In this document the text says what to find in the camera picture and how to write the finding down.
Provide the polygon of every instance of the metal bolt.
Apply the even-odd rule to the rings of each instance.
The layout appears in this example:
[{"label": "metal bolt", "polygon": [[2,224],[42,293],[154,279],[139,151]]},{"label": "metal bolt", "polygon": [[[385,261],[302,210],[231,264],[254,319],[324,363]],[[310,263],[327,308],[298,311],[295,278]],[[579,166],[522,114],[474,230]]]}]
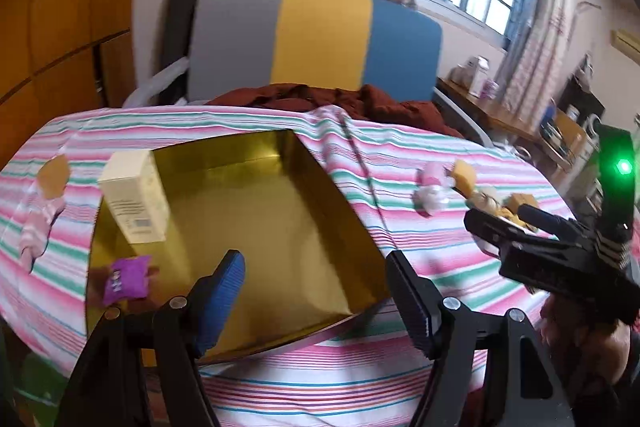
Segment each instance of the metal bolt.
[{"label": "metal bolt", "polygon": [[460,301],[455,297],[445,297],[442,304],[444,304],[444,307],[449,310],[457,310],[460,308]]},{"label": "metal bolt", "polygon": [[522,310],[513,308],[509,310],[509,317],[511,318],[511,320],[514,320],[516,322],[522,322],[524,320],[525,314]]},{"label": "metal bolt", "polygon": [[174,310],[179,310],[187,305],[187,299],[185,297],[174,297],[169,301],[169,306]]},{"label": "metal bolt", "polygon": [[120,308],[109,308],[104,312],[104,318],[108,321],[114,321],[120,317]]}]

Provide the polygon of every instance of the wall-mounted unit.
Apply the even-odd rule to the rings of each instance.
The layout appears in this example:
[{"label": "wall-mounted unit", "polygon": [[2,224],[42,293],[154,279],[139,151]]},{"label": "wall-mounted unit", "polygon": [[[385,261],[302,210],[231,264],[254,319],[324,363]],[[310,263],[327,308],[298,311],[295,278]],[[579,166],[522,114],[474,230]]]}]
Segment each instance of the wall-mounted unit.
[{"label": "wall-mounted unit", "polygon": [[640,37],[624,30],[612,31],[611,45],[640,64]]}]

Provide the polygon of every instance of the tablecloth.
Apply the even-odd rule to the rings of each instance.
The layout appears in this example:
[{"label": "tablecloth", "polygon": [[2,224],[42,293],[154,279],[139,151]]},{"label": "tablecloth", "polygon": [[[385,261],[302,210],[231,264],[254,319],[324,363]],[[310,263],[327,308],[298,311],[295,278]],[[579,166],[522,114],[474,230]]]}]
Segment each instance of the tablecloth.
[{"label": "tablecloth", "polygon": [[[427,161],[471,163],[479,186],[500,196],[530,192],[542,209],[570,216],[532,166],[500,150],[404,126],[354,121],[340,108],[306,114],[234,107],[102,109],[52,120],[0,172],[0,312],[37,354],[70,374],[86,340],[84,292],[100,205],[97,178],[114,150],[159,148],[225,134],[290,128],[330,174],[383,255],[400,248],[419,275],[478,311],[523,309],[532,321],[544,295],[498,275],[464,229],[466,210],[451,191],[443,212],[425,217],[412,194]],[[35,175],[65,153],[66,207],[32,274],[18,267],[18,238],[35,196]],[[474,381],[486,354],[477,352]],[[201,371],[223,425],[404,425],[423,391],[430,362],[413,348],[392,301],[347,334],[295,351]]]}]

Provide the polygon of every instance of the green light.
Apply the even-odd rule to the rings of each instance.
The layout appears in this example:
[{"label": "green light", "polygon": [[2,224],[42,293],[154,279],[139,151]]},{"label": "green light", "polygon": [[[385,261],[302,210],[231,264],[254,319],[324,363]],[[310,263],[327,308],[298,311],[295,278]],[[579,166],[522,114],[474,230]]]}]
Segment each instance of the green light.
[{"label": "green light", "polygon": [[633,166],[629,160],[620,160],[616,165],[616,168],[618,169],[618,172],[623,175],[631,174],[631,171],[633,170]]}]

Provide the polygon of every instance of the purple packet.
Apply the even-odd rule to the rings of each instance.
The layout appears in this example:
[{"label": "purple packet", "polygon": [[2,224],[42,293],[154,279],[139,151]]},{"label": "purple packet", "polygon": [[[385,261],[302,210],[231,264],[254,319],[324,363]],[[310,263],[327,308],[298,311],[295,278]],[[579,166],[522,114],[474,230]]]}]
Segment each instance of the purple packet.
[{"label": "purple packet", "polygon": [[150,255],[118,259],[111,265],[111,276],[104,287],[102,304],[111,306],[114,302],[143,299],[149,295],[149,280],[146,271]]}]

